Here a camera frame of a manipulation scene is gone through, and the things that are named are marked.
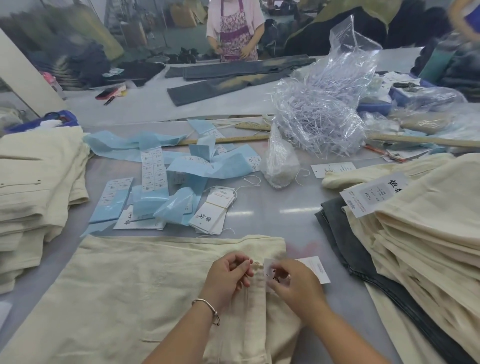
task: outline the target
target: right hand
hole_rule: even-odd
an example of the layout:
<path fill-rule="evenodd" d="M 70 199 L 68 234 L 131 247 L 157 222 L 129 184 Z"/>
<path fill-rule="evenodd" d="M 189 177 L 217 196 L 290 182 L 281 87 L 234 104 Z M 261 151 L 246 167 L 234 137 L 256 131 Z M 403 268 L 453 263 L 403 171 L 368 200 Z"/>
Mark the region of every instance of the right hand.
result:
<path fill-rule="evenodd" d="M 276 270 L 276 277 L 286 278 L 290 275 L 289 285 L 278 283 L 275 279 L 268 280 L 267 285 L 305 324 L 311 323 L 325 310 L 330 310 L 320 281 L 302 262 L 284 259 L 273 263 L 271 268 Z"/>

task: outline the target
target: small plastic bag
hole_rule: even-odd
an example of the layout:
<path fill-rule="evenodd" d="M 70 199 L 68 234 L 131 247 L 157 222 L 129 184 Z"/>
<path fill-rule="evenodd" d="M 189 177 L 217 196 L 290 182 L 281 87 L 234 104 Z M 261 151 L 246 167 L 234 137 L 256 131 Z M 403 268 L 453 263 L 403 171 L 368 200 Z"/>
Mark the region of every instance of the small plastic bag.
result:
<path fill-rule="evenodd" d="M 268 183 L 277 189 L 287 187 L 300 170 L 295 150 L 289 142 L 283 140 L 275 120 L 270 130 L 268 150 L 260 162 L 260 170 Z"/>

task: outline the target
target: white table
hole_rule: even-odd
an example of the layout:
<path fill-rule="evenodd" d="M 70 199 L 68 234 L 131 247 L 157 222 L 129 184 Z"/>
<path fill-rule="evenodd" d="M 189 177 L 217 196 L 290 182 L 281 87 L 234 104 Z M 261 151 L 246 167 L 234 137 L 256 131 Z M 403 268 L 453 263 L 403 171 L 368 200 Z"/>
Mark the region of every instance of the white table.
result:
<path fill-rule="evenodd" d="M 420 48 L 386 49 L 380 51 L 378 71 L 408 73 Z M 106 126 L 177 120 L 207 115 L 247 115 L 274 113 L 270 99 L 277 82 L 247 87 L 240 91 L 176 107 L 167 94 L 167 88 L 187 85 L 181 77 L 164 78 L 166 69 L 144 87 L 128 91 L 126 97 L 114 100 L 108 106 L 95 100 L 98 91 L 67 92 L 67 103 L 82 126 Z"/>
<path fill-rule="evenodd" d="M 85 128 L 85 131 L 96 132 L 104 129 L 122 137 L 140 131 L 170 135 L 191 131 L 189 124 L 185 121 L 138 123 L 105 128 L 92 127 Z M 251 135 L 253 133 L 233 128 L 222 129 L 221 132 L 225 136 Z M 255 142 L 251 143 L 251 146 L 262 156 L 268 142 Z M 186 147 L 179 147 L 175 150 L 182 151 L 183 148 Z M 303 151 L 297 151 L 297 155 L 302 167 L 310 171 L 311 164 L 325 163 L 324 160 Z M 384 162 L 377 154 L 366 150 L 360 151 L 354 158 L 342 159 L 342 161 L 350 160 L 357 168 Z M 330 158 L 328 161 L 337 162 L 340 159 Z M 275 190 L 266 182 L 261 172 L 257 172 L 256 175 L 262 179 L 261 186 L 239 189 L 238 199 L 228 210 L 224 228 L 232 228 L 235 233 L 227 230 L 220 235 L 220 238 L 240 238 L 247 234 L 281 236 L 287 242 L 287 253 L 290 257 L 320 256 L 332 282 L 324 287 L 332 308 L 392 363 L 401 363 L 363 282 L 349 276 L 341 266 L 314 216 L 314 213 L 319 211 L 322 202 L 337 196 L 338 193 L 323 189 L 321 180 L 316 179 L 313 173 L 308 177 L 302 177 L 304 174 L 306 172 L 300 171 L 298 176 L 298 181 L 303 186 L 294 181 L 282 190 Z M 14 291 L 0 296 L 0 301 L 6 300 L 13 303 L 10 316 L 0 332 L 0 350 L 55 281 L 77 249 L 80 243 L 79 236 L 85 230 L 106 182 L 125 177 L 135 177 L 134 184 L 139 184 L 141 163 L 99 157 L 94 157 L 88 162 L 86 186 L 91 201 L 70 209 L 67 225 L 62 234 L 45 245 L 41 265 L 20 277 Z M 239 187 L 249 184 L 242 178 L 235 178 L 211 180 L 207 187 L 211 185 Z M 110 228 L 103 234 L 197 236 L 192 227 L 172 224 L 168 224 L 163 231 L 112 231 Z M 320 341 L 310 330 L 305 329 L 300 334 L 292 362 L 294 364 L 313 364 L 331 363 L 331 360 Z"/>

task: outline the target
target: stack of cream pants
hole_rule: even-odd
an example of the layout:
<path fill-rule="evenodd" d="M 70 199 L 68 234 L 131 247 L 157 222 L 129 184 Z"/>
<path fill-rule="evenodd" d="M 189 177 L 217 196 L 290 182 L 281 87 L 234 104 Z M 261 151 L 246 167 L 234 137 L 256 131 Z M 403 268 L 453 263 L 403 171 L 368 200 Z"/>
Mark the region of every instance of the stack of cream pants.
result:
<path fill-rule="evenodd" d="M 377 271 L 401 283 L 480 363 L 480 154 L 447 156 L 343 172 L 338 179 L 328 174 L 324 184 L 366 182 L 379 171 L 410 177 L 409 186 L 374 214 L 356 218 L 346 208 L 350 226 Z"/>
<path fill-rule="evenodd" d="M 265 292 L 261 263 L 284 258 L 285 241 L 259 235 L 89 235 L 0 353 L 0 363 L 141 363 L 190 308 L 212 262 L 238 250 L 254 260 L 252 285 L 235 295 L 221 325 L 212 326 L 204 363 L 288 364 L 301 324 Z"/>
<path fill-rule="evenodd" d="M 0 139 L 0 293 L 40 264 L 43 242 L 60 234 L 68 206 L 88 200 L 83 134 L 60 127 Z"/>

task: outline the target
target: plastic bag of tag strings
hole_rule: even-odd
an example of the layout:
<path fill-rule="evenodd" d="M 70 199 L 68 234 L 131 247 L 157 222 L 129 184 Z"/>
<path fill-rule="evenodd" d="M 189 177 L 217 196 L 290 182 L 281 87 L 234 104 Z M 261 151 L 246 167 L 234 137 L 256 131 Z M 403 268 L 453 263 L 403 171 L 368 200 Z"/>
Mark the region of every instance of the plastic bag of tag strings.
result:
<path fill-rule="evenodd" d="M 303 79 L 280 81 L 272 101 L 287 138 L 318 156 L 349 156 L 365 137 L 356 112 L 375 73 L 381 46 L 356 33 L 350 16 L 332 28 L 328 63 L 310 67 Z"/>

